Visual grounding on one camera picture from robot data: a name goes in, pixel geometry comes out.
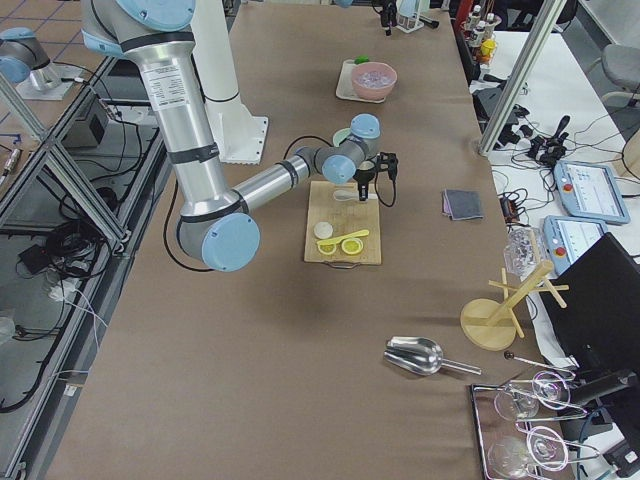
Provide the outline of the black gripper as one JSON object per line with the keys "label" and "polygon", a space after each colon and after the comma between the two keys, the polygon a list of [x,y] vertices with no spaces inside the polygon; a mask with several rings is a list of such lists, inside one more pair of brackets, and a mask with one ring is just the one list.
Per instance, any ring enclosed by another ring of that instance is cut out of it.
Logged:
{"label": "black gripper", "polygon": [[380,0],[374,2],[374,11],[380,16],[382,23],[387,23],[384,26],[386,36],[392,34],[392,23],[397,22],[397,4],[395,0]]}
{"label": "black gripper", "polygon": [[369,199],[369,183],[374,179],[375,173],[376,165],[373,162],[362,162],[356,169],[353,179],[358,185],[359,201]]}

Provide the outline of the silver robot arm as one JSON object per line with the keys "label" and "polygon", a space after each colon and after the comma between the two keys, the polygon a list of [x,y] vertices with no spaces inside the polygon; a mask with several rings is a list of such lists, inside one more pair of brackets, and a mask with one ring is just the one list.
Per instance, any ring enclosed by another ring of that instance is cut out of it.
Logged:
{"label": "silver robot arm", "polygon": [[233,73],[224,11],[216,1],[84,1],[82,34],[94,52],[133,62],[141,75],[184,197],[176,237],[188,256],[232,272],[255,256],[260,230],[251,210],[314,174],[344,184],[373,163],[380,125],[359,114],[338,146],[299,149],[236,187],[220,162],[212,86]]}
{"label": "silver robot arm", "polygon": [[[349,8],[356,3],[360,4],[360,1],[354,0],[335,0],[332,4],[341,8]],[[373,11],[378,15],[381,28],[386,36],[392,35],[392,29],[397,26],[397,5],[394,0],[370,0],[367,1]]]}

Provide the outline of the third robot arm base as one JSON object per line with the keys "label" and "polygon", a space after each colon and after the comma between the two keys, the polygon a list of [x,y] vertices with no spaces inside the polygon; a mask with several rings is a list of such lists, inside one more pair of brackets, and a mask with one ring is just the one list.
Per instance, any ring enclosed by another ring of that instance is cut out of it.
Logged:
{"label": "third robot arm base", "polygon": [[78,70],[55,64],[26,27],[1,32],[1,73],[25,100],[62,100]]}

